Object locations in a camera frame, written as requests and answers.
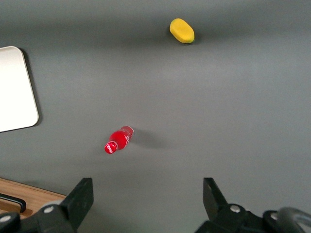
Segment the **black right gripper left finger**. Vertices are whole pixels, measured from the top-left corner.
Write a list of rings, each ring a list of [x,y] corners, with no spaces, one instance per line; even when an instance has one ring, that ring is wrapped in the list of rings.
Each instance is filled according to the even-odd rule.
[[[2,233],[76,233],[94,202],[93,181],[83,178],[59,204],[42,207],[21,219],[16,212],[0,215]]]

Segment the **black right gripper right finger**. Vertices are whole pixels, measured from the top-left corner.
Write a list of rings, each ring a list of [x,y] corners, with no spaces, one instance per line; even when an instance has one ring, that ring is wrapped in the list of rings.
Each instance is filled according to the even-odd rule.
[[[208,216],[197,233],[280,233],[277,211],[257,216],[242,206],[228,203],[213,178],[203,179],[203,204]]]

